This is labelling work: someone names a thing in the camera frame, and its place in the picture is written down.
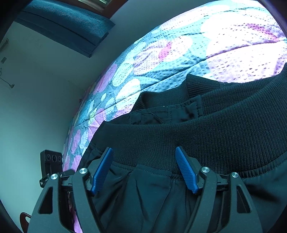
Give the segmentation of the window with dark frame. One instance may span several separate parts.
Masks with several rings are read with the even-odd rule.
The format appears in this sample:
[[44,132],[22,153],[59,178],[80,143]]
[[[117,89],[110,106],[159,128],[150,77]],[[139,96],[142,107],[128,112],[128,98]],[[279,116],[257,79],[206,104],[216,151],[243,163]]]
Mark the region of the window with dark frame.
[[104,9],[106,8],[111,0],[78,0],[81,3],[84,3],[94,9]]

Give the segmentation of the floral quilted bedspread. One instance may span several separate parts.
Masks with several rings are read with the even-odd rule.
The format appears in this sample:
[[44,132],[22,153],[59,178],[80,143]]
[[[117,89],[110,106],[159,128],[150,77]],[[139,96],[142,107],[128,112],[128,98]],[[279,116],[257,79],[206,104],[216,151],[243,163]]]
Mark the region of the floral quilted bedspread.
[[143,92],[178,87],[191,74],[243,84],[286,69],[286,36],[257,1],[214,1],[135,41],[87,90],[70,125],[64,169],[80,170],[94,133],[131,112]]

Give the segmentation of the dark wooden chair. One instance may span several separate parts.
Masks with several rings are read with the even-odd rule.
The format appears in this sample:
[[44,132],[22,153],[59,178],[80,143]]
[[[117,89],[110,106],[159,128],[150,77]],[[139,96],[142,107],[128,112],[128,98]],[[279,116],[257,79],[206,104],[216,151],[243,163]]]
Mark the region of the dark wooden chair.
[[28,232],[29,221],[27,219],[31,219],[31,216],[25,212],[22,212],[19,215],[19,222],[24,233]]

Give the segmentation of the black jacket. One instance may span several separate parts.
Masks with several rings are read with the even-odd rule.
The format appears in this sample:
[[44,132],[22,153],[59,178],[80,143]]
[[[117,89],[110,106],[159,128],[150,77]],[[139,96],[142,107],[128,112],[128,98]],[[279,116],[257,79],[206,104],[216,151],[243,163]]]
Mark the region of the black jacket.
[[104,188],[92,198],[106,232],[184,232],[197,197],[176,163],[178,146],[217,174],[237,172],[263,232],[286,231],[286,69],[243,84],[189,74],[104,121],[79,167],[113,149]]

